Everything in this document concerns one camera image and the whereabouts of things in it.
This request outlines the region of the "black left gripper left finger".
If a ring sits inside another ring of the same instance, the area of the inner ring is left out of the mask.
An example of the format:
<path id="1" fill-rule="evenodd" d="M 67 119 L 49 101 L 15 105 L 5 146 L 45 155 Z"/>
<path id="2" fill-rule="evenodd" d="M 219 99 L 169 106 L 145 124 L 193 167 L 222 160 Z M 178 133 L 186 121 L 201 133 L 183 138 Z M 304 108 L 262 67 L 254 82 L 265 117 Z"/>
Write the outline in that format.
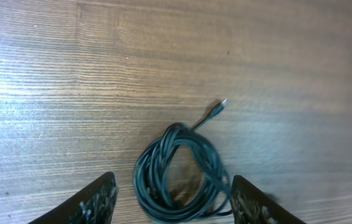
<path id="1" fill-rule="evenodd" d="M 32 224 L 110 224 L 118 195 L 114 174 L 106 172 Z"/>

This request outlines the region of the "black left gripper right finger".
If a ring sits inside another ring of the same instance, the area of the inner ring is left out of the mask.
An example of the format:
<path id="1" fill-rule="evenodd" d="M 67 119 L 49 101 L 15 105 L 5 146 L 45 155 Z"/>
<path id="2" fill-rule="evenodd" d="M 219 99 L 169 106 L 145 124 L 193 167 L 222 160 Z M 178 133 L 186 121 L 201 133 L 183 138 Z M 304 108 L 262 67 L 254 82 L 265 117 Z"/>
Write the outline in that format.
<path id="1" fill-rule="evenodd" d="M 235 224 L 305 224 L 241 175 L 233 177 L 230 204 Z"/>

